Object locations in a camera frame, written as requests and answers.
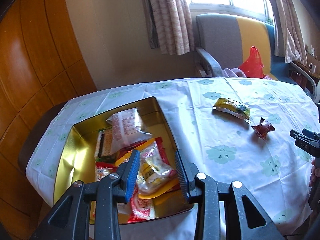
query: patterned curtain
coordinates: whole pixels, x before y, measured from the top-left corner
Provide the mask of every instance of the patterned curtain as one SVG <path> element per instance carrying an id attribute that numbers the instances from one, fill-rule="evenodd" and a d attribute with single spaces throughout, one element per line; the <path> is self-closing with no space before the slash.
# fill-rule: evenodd
<path id="1" fill-rule="evenodd" d="M 307 64 L 307 54 L 292 0 L 270 0 L 275 20 L 275 55 Z"/>
<path id="2" fill-rule="evenodd" d="M 149 42 L 150 46 L 157 44 L 150 28 L 154 23 L 162 54 L 182 55 L 194 50 L 192 20 L 186 0 L 149 0 L 149 3 L 152 11 L 149 10 L 151 16 L 147 17 L 148 33 L 154 40 Z"/>

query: dark red candy wrapper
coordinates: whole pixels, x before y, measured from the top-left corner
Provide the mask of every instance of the dark red candy wrapper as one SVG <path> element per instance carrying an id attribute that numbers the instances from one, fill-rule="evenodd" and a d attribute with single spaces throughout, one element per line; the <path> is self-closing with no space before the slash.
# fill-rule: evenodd
<path id="1" fill-rule="evenodd" d="M 275 131 L 275 128 L 272 126 L 272 124 L 263 118 L 261 118 L 260 124 L 251 127 L 256 132 L 256 134 L 264 140 L 267 138 L 268 132 Z"/>

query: white tablecloth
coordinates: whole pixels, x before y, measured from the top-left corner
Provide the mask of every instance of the white tablecloth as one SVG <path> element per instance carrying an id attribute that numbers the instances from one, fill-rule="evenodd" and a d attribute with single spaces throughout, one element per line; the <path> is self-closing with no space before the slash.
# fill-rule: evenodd
<path id="1" fill-rule="evenodd" d="M 294 145 L 289 132 L 301 132 L 303 128 L 319 132 L 318 109 L 299 86 L 263 79 L 142 83 L 70 100 L 49 125 L 27 166 L 28 180 L 49 205 L 70 128 L 86 118 L 150 96 L 156 96 L 178 147 L 187 150 L 187 158 L 199 171 L 225 183 L 240 180 L 283 234 L 292 233 L 308 217 L 311 156 Z M 228 114 L 213 114 L 212 106 L 221 97 L 249 105 L 254 125 L 263 117 L 276 130 L 264 141 L 244 121 Z M 152 234 L 154 239 L 193 239 L 195 217 L 193 210 L 147 224 L 125 225 L 122 239 L 151 239 Z"/>

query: gold tin box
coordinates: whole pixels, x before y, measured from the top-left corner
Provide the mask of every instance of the gold tin box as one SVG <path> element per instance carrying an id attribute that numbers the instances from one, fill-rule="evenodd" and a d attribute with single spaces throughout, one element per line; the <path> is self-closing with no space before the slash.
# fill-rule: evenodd
<path id="1" fill-rule="evenodd" d="M 148 128 L 148 132 L 152 133 L 154 137 L 162 137 L 170 165 L 175 168 L 174 153 L 177 150 L 177 145 L 171 130 L 156 98 L 145 98 L 83 120 L 71 128 L 58 166 L 54 186 L 54 204 L 74 181 L 82 180 L 84 183 L 95 181 L 94 152 L 99 130 L 109 127 L 106 119 L 111 115 L 131 108 L 138 108 L 139 115 Z M 156 197 L 153 202 L 157 219 L 192 208 L 192 205 L 184 201 L 180 190 Z M 119 224 L 127 223 L 128 215 L 119 214 L 118 216 Z M 90 223 L 94 224 L 92 210 Z"/>

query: metal screw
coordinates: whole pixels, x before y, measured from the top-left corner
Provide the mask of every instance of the metal screw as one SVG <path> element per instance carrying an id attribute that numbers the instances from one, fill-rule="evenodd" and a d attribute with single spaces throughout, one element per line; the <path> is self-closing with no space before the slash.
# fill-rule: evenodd
<path id="1" fill-rule="evenodd" d="M 204 173 L 198 173 L 197 174 L 197 178 L 198 179 L 205 179 L 207 177 L 207 175 L 205 175 Z"/>
<path id="2" fill-rule="evenodd" d="M 117 174 L 117 173 L 111 173 L 111 174 L 109 175 L 109 178 L 110 178 L 110 179 L 117 179 L 117 178 L 119 178 L 119 174 Z"/>
<path id="3" fill-rule="evenodd" d="M 81 187 L 82 184 L 83 184 L 83 182 L 82 182 L 81 180 L 77 180 L 77 181 L 75 181 L 75 182 L 73 183 L 73 186 L 74 186 L 74 187 Z"/>
<path id="4" fill-rule="evenodd" d="M 242 187 L 242 183 L 240 182 L 240 181 L 234 181 L 233 183 L 232 183 L 232 185 L 234 186 L 234 187 L 236 187 L 236 188 L 241 188 Z"/>

